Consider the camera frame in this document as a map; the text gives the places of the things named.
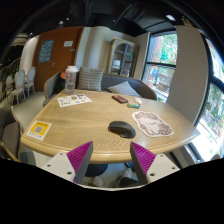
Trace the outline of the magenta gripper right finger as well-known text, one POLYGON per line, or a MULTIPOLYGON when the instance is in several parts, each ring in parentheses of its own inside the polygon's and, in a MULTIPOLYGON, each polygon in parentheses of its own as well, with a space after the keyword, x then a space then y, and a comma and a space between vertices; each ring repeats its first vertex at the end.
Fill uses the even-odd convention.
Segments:
POLYGON ((130 154, 140 184, 149 184, 179 171, 166 155, 155 155, 137 143, 130 143, 130 154))

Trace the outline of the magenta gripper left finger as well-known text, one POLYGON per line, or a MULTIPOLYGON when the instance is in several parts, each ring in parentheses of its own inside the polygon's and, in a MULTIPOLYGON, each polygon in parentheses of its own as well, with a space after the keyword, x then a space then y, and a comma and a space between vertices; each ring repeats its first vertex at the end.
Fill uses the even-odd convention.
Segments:
POLYGON ((90 141, 68 153, 57 153, 42 169, 70 182, 81 184, 92 153, 93 142, 90 141))

